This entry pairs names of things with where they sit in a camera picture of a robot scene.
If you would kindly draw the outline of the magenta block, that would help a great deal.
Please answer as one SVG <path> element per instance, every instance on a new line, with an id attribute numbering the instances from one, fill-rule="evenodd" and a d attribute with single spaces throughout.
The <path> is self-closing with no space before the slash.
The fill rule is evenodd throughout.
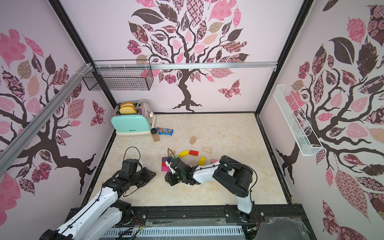
<path id="1" fill-rule="evenodd" d="M 162 166 L 161 171 L 162 172 L 168 172 L 168 171 L 170 171 L 170 168 L 167 166 Z"/>

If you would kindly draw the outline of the yellow block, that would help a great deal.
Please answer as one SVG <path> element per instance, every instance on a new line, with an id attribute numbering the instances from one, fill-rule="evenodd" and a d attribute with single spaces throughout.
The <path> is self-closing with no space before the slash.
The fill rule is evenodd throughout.
<path id="1" fill-rule="evenodd" d="M 185 151 L 179 153 L 180 158 L 186 157 L 187 155 L 189 155 L 189 151 L 188 150 L 185 150 Z"/>
<path id="2" fill-rule="evenodd" d="M 204 166 L 205 161 L 206 161 L 206 158 L 205 158 L 205 157 L 200 157 L 200 160 L 199 160 L 198 165 L 199 165 L 199 166 Z"/>

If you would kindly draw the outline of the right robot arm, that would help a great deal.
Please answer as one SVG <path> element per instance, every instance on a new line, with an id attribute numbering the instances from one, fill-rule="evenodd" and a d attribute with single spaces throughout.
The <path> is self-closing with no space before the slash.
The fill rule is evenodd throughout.
<path id="1" fill-rule="evenodd" d="M 251 183 L 255 171 L 228 156 L 222 156 L 218 162 L 207 166 L 189 166 L 181 158 L 169 157 L 165 161 L 170 172 L 165 180 L 170 186 L 178 183 L 194 186 L 205 182 L 216 181 L 236 196 L 237 219 L 248 223 L 251 220 L 253 202 L 251 198 Z"/>

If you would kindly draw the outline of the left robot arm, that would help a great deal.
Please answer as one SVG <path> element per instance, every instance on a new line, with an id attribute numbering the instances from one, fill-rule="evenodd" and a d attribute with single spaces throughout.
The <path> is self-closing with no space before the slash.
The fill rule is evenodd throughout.
<path id="1" fill-rule="evenodd" d="M 142 168 L 138 172 L 119 170 L 103 183 L 99 193 L 56 230 L 46 230 L 41 240 L 98 240 L 119 223 L 134 220 L 130 203 L 120 200 L 132 186 L 148 184 L 156 173 Z"/>

